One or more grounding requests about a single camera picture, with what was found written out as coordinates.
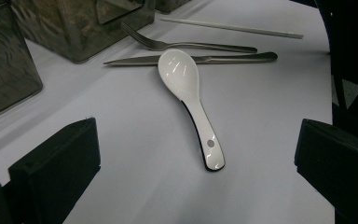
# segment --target white table surface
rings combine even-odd
[[[160,17],[291,31],[293,39],[160,21]],[[0,183],[7,168],[72,122],[97,120],[102,169],[65,223],[334,223],[334,208],[296,172],[302,119],[331,123],[327,36],[316,8],[288,0],[192,0],[157,12],[140,32],[167,41],[274,51],[275,63],[199,65],[200,98],[226,167],[205,170],[183,105],[157,67],[103,67],[160,54],[129,37],[72,64],[27,42],[44,89],[0,115]],[[191,55],[234,54],[182,49]]]

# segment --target chopstick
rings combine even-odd
[[[277,36],[290,37],[290,38],[296,38],[296,39],[302,39],[302,37],[303,37],[303,35],[299,35],[299,34],[295,34],[295,33],[291,33],[291,32],[262,30],[262,29],[248,28],[248,27],[210,23],[210,22],[206,22],[206,21],[188,21],[188,20],[180,20],[180,19],[172,19],[172,18],[160,18],[160,20],[161,21],[179,22],[179,23],[185,23],[185,24],[191,24],[191,25],[207,26],[207,27],[220,28],[220,29],[226,29],[226,30],[243,31],[243,32],[261,34],[261,35],[277,35]]]

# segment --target hole in spoon handle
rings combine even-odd
[[[201,102],[182,101],[182,103],[196,127],[206,169],[209,171],[221,170],[225,166],[225,158]]]

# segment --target knife blade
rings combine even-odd
[[[156,66],[160,55],[119,59],[103,63],[109,66]],[[196,64],[271,63],[278,59],[274,52],[231,56],[192,56]]]

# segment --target spoon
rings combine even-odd
[[[159,58],[158,71],[165,86],[185,105],[193,119],[206,169],[222,169],[225,158],[200,101],[200,78],[196,63],[183,51],[169,49]]]

